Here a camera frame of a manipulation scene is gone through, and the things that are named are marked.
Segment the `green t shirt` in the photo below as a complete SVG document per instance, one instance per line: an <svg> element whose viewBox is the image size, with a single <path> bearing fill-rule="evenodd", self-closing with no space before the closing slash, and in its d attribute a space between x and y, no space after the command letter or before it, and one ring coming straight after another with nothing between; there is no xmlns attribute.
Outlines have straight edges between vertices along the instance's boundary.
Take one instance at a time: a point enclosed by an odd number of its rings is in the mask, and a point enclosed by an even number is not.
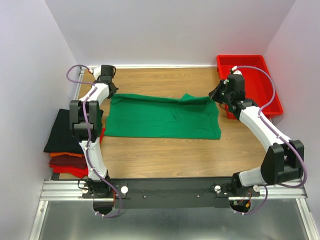
<svg viewBox="0 0 320 240"><path fill-rule="evenodd" d="M111 98L105 136L219 140L219 110L208 97L181 98L131 93Z"/></svg>

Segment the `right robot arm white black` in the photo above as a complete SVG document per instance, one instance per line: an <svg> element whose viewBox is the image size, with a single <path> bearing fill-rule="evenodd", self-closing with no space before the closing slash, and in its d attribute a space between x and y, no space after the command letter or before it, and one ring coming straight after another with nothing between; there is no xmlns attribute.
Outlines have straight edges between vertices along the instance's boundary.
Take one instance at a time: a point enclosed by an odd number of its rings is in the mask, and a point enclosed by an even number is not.
<svg viewBox="0 0 320 240"><path fill-rule="evenodd" d="M218 104L228 107L238 121L248 127L265 150L260 167L232 175L230 191L241 196L253 186L280 185L288 187L287 182L300 179L297 187L307 180L304 164L304 145L300 140L292 140L263 114L262 108L246 97L245 78L239 70L232 70L226 79L219 82L209 93Z"/></svg>

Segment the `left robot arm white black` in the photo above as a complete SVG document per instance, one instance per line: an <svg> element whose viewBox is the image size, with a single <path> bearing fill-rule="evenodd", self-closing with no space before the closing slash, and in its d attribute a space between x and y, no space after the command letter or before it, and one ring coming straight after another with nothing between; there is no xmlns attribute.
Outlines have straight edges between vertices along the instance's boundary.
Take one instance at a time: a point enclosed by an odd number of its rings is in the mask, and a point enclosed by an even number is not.
<svg viewBox="0 0 320 240"><path fill-rule="evenodd" d="M113 65L100 65L94 69L77 64L66 72L66 79L79 84L80 81L69 77L74 68L85 68L94 77L90 90L79 100L72 100L69 104L69 129L80 145L88 169L85 190L95 197L107 198L115 190L108 183L110 177L104 164L100 138L103 130L101 104L110 99L118 90L113 83L116 67Z"/></svg>

